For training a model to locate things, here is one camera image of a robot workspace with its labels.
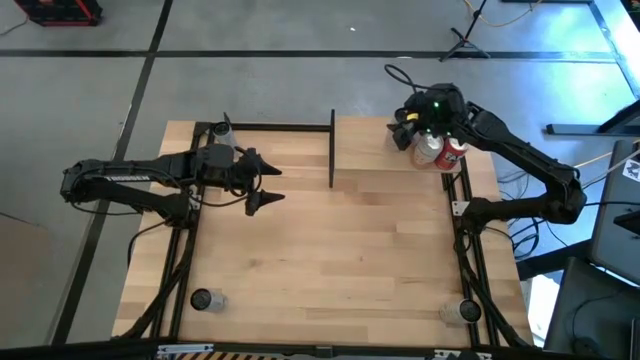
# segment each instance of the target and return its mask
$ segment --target black metal frame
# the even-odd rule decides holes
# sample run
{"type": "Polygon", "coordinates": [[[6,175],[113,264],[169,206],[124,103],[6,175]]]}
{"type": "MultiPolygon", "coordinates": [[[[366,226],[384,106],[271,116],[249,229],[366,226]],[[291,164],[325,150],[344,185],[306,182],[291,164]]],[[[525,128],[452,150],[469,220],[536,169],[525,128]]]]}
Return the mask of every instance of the black metal frame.
{"type": "MultiPolygon", "coordinates": [[[[626,60],[618,53],[615,41],[611,37],[609,30],[602,14],[598,10],[596,4],[591,0],[584,1],[589,4],[594,19],[602,30],[602,34],[607,40],[610,52],[549,52],[549,51],[495,51],[489,52],[494,59],[527,59],[527,60],[557,60],[557,61],[576,61],[591,63],[617,63],[622,71],[631,91],[636,98],[640,98],[640,90],[633,80],[632,72],[626,60]]],[[[144,65],[140,77],[138,79],[131,108],[127,114],[126,122],[123,127],[120,138],[118,139],[116,152],[113,160],[122,160],[127,151],[131,134],[136,123],[140,105],[142,103],[147,83],[156,58],[414,58],[414,59],[437,59],[447,55],[445,51],[333,51],[333,50],[220,50],[220,51],[164,51],[159,50],[159,44],[162,39],[167,20],[173,5],[173,0],[164,0],[160,17],[151,40],[148,50],[40,50],[40,49],[4,49],[0,50],[0,57],[71,57],[71,58],[144,58],[144,65]]],[[[482,54],[475,52],[454,52],[449,58],[457,59],[478,59],[483,58],[482,54]]],[[[335,141],[333,134],[333,123],[328,127],[330,132],[330,143],[333,145],[335,141]]],[[[260,129],[268,131],[296,131],[297,125],[270,125],[270,124],[235,124],[236,129],[254,130],[260,129]]],[[[315,129],[309,127],[304,131],[326,131],[325,126],[317,126],[315,129]]],[[[333,161],[334,156],[330,154],[330,185],[333,180],[333,161]]],[[[94,210],[98,212],[106,212],[109,203],[99,201],[94,210]]],[[[62,311],[58,316],[58,323],[54,329],[53,344],[64,344],[73,324],[76,309],[80,302],[82,291],[86,283],[91,263],[93,261],[100,234],[105,223],[105,215],[94,216],[88,225],[88,230],[83,239],[82,250],[78,265],[76,266],[72,282],[69,284],[69,290],[62,306],[62,311]]],[[[156,323],[161,320],[160,315],[156,318],[156,323]]],[[[153,332],[159,331],[159,325],[154,325],[153,332]]]]}
{"type": "MultiPolygon", "coordinates": [[[[333,185],[333,172],[334,172],[334,162],[335,162],[335,110],[331,110],[331,118],[330,118],[330,126],[323,125],[282,125],[282,124],[234,124],[234,131],[291,131],[291,132],[326,132],[329,134],[329,185],[332,187],[333,185]]],[[[196,128],[194,129],[194,137],[191,143],[192,149],[198,147],[198,139],[199,135],[202,134],[202,127],[206,127],[209,125],[213,125],[210,123],[196,123],[196,128]]],[[[208,141],[212,141],[211,138],[212,132],[209,132],[208,141]]],[[[452,216],[452,225],[455,238],[459,236],[463,236],[463,229],[459,223],[455,221],[453,218],[453,208],[452,202],[457,200],[455,181],[457,179],[461,179],[462,189],[463,189],[463,197],[465,201],[471,199],[471,184],[469,180],[469,174],[467,170],[466,161],[461,161],[461,171],[454,178],[451,174],[442,174],[442,184],[443,190],[448,194],[448,206],[452,216]]],[[[204,188],[198,189],[198,194],[202,195],[204,192],[204,188]]],[[[194,212],[195,225],[193,228],[189,230],[189,235],[187,242],[195,242],[195,237],[197,233],[197,219],[199,218],[200,211],[194,212]]],[[[164,264],[164,272],[163,272],[163,283],[166,281],[165,273],[170,273],[173,269],[173,265],[176,261],[177,256],[177,245],[179,240],[179,231],[178,235],[171,235],[171,241],[169,243],[169,249],[167,252],[167,257],[164,264]]],[[[475,263],[476,263],[476,271],[478,274],[478,278],[482,284],[483,290],[491,296],[491,292],[489,289],[489,282],[487,276],[487,270],[484,261],[484,254],[482,252],[482,245],[480,242],[479,236],[471,236],[470,237],[471,245],[474,252],[475,263]]],[[[460,265],[460,279],[462,282],[462,291],[465,298],[472,298],[473,292],[469,283],[462,276],[462,265],[460,264],[460,254],[458,254],[459,265],[460,265]]],[[[171,318],[171,326],[169,330],[169,338],[178,338],[180,321],[182,319],[182,311],[186,299],[186,287],[188,281],[188,271],[185,274],[185,277],[180,280],[178,285],[178,291],[175,297],[175,304],[173,309],[173,314],[171,318]]],[[[151,336],[155,336],[156,338],[160,335],[160,323],[162,322],[162,314],[164,312],[165,306],[163,306],[162,310],[159,311],[158,315],[154,319],[152,324],[152,333],[151,336]]],[[[490,317],[485,316],[487,329],[489,334],[489,344],[494,346],[499,346],[499,337],[497,327],[493,324],[493,320],[490,317]]],[[[469,331],[469,339],[470,345],[472,347],[477,347],[482,345],[480,342],[480,335],[478,331],[477,324],[469,324],[467,326],[469,331]]],[[[376,347],[376,346],[334,346],[334,345],[287,345],[287,344],[250,344],[250,343],[215,343],[216,351],[226,351],[226,352],[253,352],[253,353],[282,353],[282,354],[306,354],[312,355],[315,357],[329,358],[338,355],[380,355],[380,356],[420,356],[420,357],[430,357],[436,354],[435,348],[424,347],[424,348],[415,348],[415,347],[376,347]]]]}

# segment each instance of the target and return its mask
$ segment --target wooden tabletop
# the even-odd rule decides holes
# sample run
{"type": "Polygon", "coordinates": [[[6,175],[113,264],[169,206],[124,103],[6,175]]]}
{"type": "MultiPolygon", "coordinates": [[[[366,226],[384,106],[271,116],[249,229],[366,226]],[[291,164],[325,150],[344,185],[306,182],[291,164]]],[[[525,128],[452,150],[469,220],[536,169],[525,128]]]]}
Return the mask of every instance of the wooden tabletop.
{"type": "MultiPolygon", "coordinates": [[[[336,140],[341,136],[340,121],[336,140]]],[[[160,154],[187,150],[193,127],[194,122],[169,122],[160,154]]],[[[462,298],[440,174],[339,168],[336,141],[334,188],[329,189],[328,137],[236,131],[241,146],[255,147],[283,171],[281,176],[264,177],[263,188],[283,193],[286,199],[254,217],[245,216],[241,204],[203,209],[187,295],[209,288],[223,292],[229,302],[224,312],[214,314],[197,312],[186,301],[179,337],[209,342],[468,346],[466,328],[446,325],[438,317],[443,304],[462,298]]],[[[467,161],[473,194],[499,199],[490,154],[470,149],[467,161]]],[[[229,199],[219,189],[205,193],[209,202],[229,199]]],[[[157,215],[145,214],[141,228],[159,221],[157,215]]],[[[504,223],[491,225],[506,230],[504,223]]],[[[155,296],[170,233],[169,228],[159,228],[138,238],[114,334],[126,331],[155,296]]],[[[481,238],[493,299],[520,336],[531,341],[511,244],[491,232],[481,238]]],[[[163,333],[172,308],[169,301],[163,333]]],[[[487,343],[483,320],[479,327],[487,343]]]]}

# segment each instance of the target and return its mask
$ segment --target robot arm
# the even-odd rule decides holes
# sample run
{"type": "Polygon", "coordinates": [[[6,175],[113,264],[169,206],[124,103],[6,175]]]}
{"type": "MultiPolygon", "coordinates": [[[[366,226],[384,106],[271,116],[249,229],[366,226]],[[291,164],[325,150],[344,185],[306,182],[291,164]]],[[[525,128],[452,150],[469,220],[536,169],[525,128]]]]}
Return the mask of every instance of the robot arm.
{"type": "Polygon", "coordinates": [[[471,119],[452,129],[460,141],[483,151],[492,151],[545,184],[546,193],[538,197],[491,202],[473,198],[462,215],[472,231],[482,231],[491,220],[541,217],[551,223],[573,224],[587,201],[577,169],[560,164],[509,132],[496,115],[467,103],[471,119]]]}
{"type": "Polygon", "coordinates": [[[416,133],[450,136],[503,156],[545,184],[546,193],[534,198],[496,202],[471,199],[461,215],[463,225],[471,232],[482,232],[491,220],[525,217],[572,224],[586,203],[577,169],[558,163],[514,136],[493,113],[465,103],[460,90],[452,84],[436,84],[426,92],[414,93],[396,111],[396,120],[388,127],[401,150],[408,147],[416,133]]]}
{"type": "Polygon", "coordinates": [[[156,211],[170,225],[186,227],[189,209],[197,203],[227,205],[205,203],[188,190],[191,185],[213,186],[230,191],[239,198],[235,202],[245,200],[245,213],[253,216],[261,206],[284,198],[284,195],[260,190],[262,175],[282,172],[264,162],[253,148],[236,150],[242,153],[237,162],[234,162],[233,149],[221,144],[150,161],[84,160],[63,172],[60,194],[72,203],[104,199],[129,205],[138,212],[156,211]],[[149,181],[181,191],[162,196],[120,184],[149,181]]]}

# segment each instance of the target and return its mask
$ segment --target black cable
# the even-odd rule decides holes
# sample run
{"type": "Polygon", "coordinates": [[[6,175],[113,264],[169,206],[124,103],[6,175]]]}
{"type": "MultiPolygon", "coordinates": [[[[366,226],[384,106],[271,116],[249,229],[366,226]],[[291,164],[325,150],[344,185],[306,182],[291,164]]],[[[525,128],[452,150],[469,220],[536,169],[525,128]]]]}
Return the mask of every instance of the black cable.
{"type": "Polygon", "coordinates": [[[100,212],[100,211],[83,209],[74,203],[71,203],[71,206],[76,210],[86,212],[87,214],[94,214],[94,215],[108,215],[108,216],[140,215],[140,213],[137,211],[131,211],[131,212],[125,212],[125,213],[110,213],[110,212],[100,212]]]}
{"type": "Polygon", "coordinates": [[[469,240],[468,236],[467,236],[467,244],[466,245],[464,244],[464,235],[465,234],[461,234],[460,238],[453,242],[453,251],[455,251],[460,255],[465,255],[467,251],[471,249],[471,241],[469,240]]]}
{"type": "Polygon", "coordinates": [[[502,235],[506,236],[506,237],[507,237],[509,240],[511,240],[511,242],[513,243],[513,238],[511,237],[511,235],[507,234],[506,232],[504,232],[504,231],[502,231],[502,230],[500,230],[500,229],[496,229],[496,228],[491,227],[491,226],[487,226],[487,227],[485,227],[485,229],[487,229],[487,230],[491,230],[491,231],[495,231],[495,232],[497,232],[497,233],[500,233],[500,234],[502,234],[502,235]]]}
{"type": "Polygon", "coordinates": [[[640,206],[640,203],[630,202],[630,201],[603,201],[597,203],[588,203],[584,206],[595,206],[595,205],[632,205],[632,206],[640,206]]]}
{"type": "Polygon", "coordinates": [[[8,28],[7,30],[5,30],[5,31],[1,32],[1,33],[0,33],[0,36],[8,35],[8,34],[9,34],[10,32],[12,32],[13,30],[15,30],[15,29],[17,29],[17,28],[19,28],[19,27],[21,27],[21,26],[25,25],[28,21],[29,21],[29,15],[27,15],[27,17],[24,19],[24,21],[23,21],[23,22],[21,22],[21,23],[19,23],[19,24],[17,24],[17,25],[14,25],[14,26],[12,26],[12,27],[8,28]]]}
{"type": "Polygon", "coordinates": [[[529,257],[531,254],[533,254],[533,252],[538,248],[538,244],[540,243],[540,228],[538,227],[538,223],[536,222],[536,220],[534,218],[531,218],[531,221],[533,222],[532,225],[535,228],[535,232],[533,234],[529,234],[527,236],[525,236],[522,240],[516,242],[513,246],[513,252],[515,254],[516,250],[518,250],[518,247],[522,244],[524,244],[525,242],[529,241],[529,240],[533,240],[533,244],[531,245],[531,249],[529,251],[527,251],[526,253],[522,254],[522,255],[518,255],[516,256],[516,260],[521,260],[524,259],[526,257],[529,257]]]}
{"type": "Polygon", "coordinates": [[[562,241],[562,239],[560,239],[558,237],[558,235],[556,235],[556,233],[553,232],[553,230],[551,230],[551,225],[549,225],[549,222],[546,222],[547,224],[547,228],[549,229],[549,232],[551,233],[551,235],[553,235],[554,238],[556,238],[556,240],[560,241],[562,243],[562,245],[564,245],[564,247],[569,247],[569,245],[567,245],[567,243],[565,243],[564,241],[562,241]]]}
{"type": "Polygon", "coordinates": [[[522,179],[523,177],[525,177],[527,175],[529,175],[529,174],[527,172],[523,171],[523,170],[516,171],[514,173],[507,174],[505,176],[502,176],[502,177],[498,178],[498,184],[509,184],[509,183],[512,183],[512,182],[514,182],[516,180],[520,180],[520,179],[522,179]],[[518,176],[514,177],[513,179],[505,179],[505,178],[511,177],[513,175],[516,175],[516,174],[518,174],[518,176]]]}
{"type": "Polygon", "coordinates": [[[509,199],[507,199],[507,200],[515,200],[515,199],[516,199],[516,198],[514,198],[513,196],[511,196],[511,194],[509,194],[509,193],[508,193],[508,192],[506,192],[506,191],[502,191],[502,190],[500,190],[500,193],[501,193],[502,195],[508,196],[508,197],[509,197],[509,199]]]}
{"type": "Polygon", "coordinates": [[[511,236],[516,237],[516,236],[520,235],[522,232],[524,232],[525,230],[527,230],[527,229],[531,229],[531,228],[532,228],[532,227],[534,227],[535,225],[537,225],[537,224],[542,224],[543,222],[546,222],[547,220],[533,220],[533,221],[534,221],[534,224],[531,224],[531,225],[529,225],[529,226],[526,226],[526,227],[524,227],[524,228],[522,228],[522,229],[518,230],[515,234],[513,234],[513,235],[511,235],[511,236]]]}
{"type": "Polygon", "coordinates": [[[458,89],[451,87],[451,88],[436,88],[436,87],[432,87],[432,86],[424,86],[424,85],[418,85],[416,83],[413,82],[413,80],[411,79],[411,77],[409,76],[409,74],[407,74],[406,72],[404,72],[404,70],[400,69],[399,67],[395,66],[395,65],[391,65],[391,64],[386,64],[384,66],[384,71],[391,76],[394,80],[398,81],[401,84],[405,84],[408,86],[411,86],[411,89],[413,89],[413,93],[417,93],[418,89],[422,89],[422,90],[435,90],[435,91],[442,91],[442,92],[449,92],[449,91],[455,91],[455,92],[460,92],[458,89]],[[402,76],[405,77],[405,79],[400,78],[398,75],[394,74],[393,72],[391,72],[391,70],[394,70],[398,73],[400,73],[402,76]]]}
{"type": "Polygon", "coordinates": [[[132,257],[132,255],[133,255],[133,245],[135,244],[136,239],[137,239],[140,235],[142,235],[142,234],[146,233],[147,231],[151,231],[151,230],[153,230],[153,229],[155,229],[155,228],[157,228],[157,227],[159,227],[159,226],[161,226],[161,225],[165,225],[166,223],[167,223],[167,221],[166,221],[166,220],[163,220],[162,222],[159,222],[159,223],[157,223],[157,224],[155,224],[155,225],[151,225],[151,226],[149,226],[149,227],[147,227],[147,228],[144,228],[144,229],[142,229],[142,230],[138,231],[135,235],[133,235],[133,237],[131,238],[131,240],[129,240],[129,250],[127,251],[127,268],[128,268],[128,267],[129,267],[129,265],[131,264],[131,257],[132,257]]]}
{"type": "Polygon", "coordinates": [[[524,189],[522,190],[522,192],[518,195],[518,197],[516,199],[522,199],[522,197],[527,193],[527,190],[529,190],[529,180],[531,179],[531,176],[529,174],[527,174],[527,182],[524,185],[524,189]]]}
{"type": "Polygon", "coordinates": [[[597,183],[599,183],[600,181],[602,181],[602,180],[604,180],[604,179],[606,179],[606,178],[607,178],[606,176],[603,176],[601,179],[598,179],[598,180],[596,180],[596,181],[592,182],[591,184],[589,184],[589,185],[587,185],[587,186],[583,187],[583,188],[582,188],[582,190],[585,190],[585,189],[587,189],[589,186],[591,186],[591,185],[593,185],[593,184],[597,184],[597,183]]]}
{"type": "Polygon", "coordinates": [[[578,305],[576,307],[576,310],[573,313],[573,317],[571,318],[571,337],[572,337],[572,341],[575,341],[577,339],[577,337],[576,337],[576,318],[578,317],[578,312],[580,312],[580,310],[582,310],[588,304],[592,304],[594,302],[598,302],[598,301],[602,301],[602,300],[613,299],[613,298],[621,295],[625,291],[635,290],[635,289],[638,289],[638,288],[637,287],[630,287],[630,288],[626,288],[625,287],[625,288],[622,288],[622,289],[616,291],[615,293],[613,293],[611,295],[601,296],[601,297],[597,297],[597,298],[594,298],[594,299],[587,299],[587,300],[583,301],[582,303],[580,303],[580,305],[578,305]]]}

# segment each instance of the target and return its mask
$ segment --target concrete floor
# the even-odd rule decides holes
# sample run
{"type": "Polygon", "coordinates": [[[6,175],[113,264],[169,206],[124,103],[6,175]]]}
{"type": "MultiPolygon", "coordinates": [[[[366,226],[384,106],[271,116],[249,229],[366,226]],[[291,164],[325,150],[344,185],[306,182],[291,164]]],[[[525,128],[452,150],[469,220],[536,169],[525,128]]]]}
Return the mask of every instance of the concrete floor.
{"type": "MultiPolygon", "coordinates": [[[[0,37],[0,50],[149,47],[162,0],[100,3],[106,18],[96,28],[27,24],[0,37]]],[[[640,35],[629,27],[617,0],[597,4],[619,50],[633,63],[632,44],[640,35]]],[[[486,17],[498,23],[528,5],[489,0],[485,9],[486,17]]],[[[3,2],[0,29],[22,16],[13,2],[3,2]]],[[[469,21],[462,0],[182,0],[173,4],[160,49],[445,51],[455,42],[448,29],[466,28],[469,21]]],[[[489,51],[609,51],[589,8],[580,4],[543,4],[507,27],[479,23],[472,38],[489,51]]],[[[384,73],[382,66],[389,62],[419,83],[454,82],[468,100],[499,115],[514,134],[568,164],[610,151],[614,139],[548,137],[541,131],[545,124],[598,124],[634,99],[615,63],[163,58],[154,63],[126,158],[155,157],[168,120],[220,120],[223,111],[233,121],[317,124],[328,123],[332,108],[341,115],[389,115],[409,95],[409,88],[384,73]]],[[[52,299],[63,293],[89,220],[59,197],[60,171],[80,159],[112,155],[142,64],[141,58],[0,57],[0,161],[7,174],[0,180],[0,212],[44,227],[53,249],[39,281],[44,285],[31,297],[39,299],[32,301],[41,311],[37,316],[25,311],[32,330],[3,330],[0,347],[47,341],[59,306],[52,299]]],[[[640,69],[632,71],[640,75],[640,69]]],[[[515,170],[499,156],[494,159],[498,174],[515,170]]],[[[584,168],[583,179],[602,173],[607,164],[584,168]]],[[[504,190],[515,194],[517,189],[504,190]]],[[[532,180],[527,196],[541,192],[543,186],[532,180]]],[[[601,192],[600,183],[587,195],[597,200],[601,192]]],[[[568,243],[588,238],[595,210],[586,209],[576,225],[553,229],[568,243]]],[[[110,336],[126,275],[126,243],[138,224],[138,216],[107,219],[70,341],[110,336]]],[[[536,253],[561,246],[546,227],[541,233],[536,253]]]]}

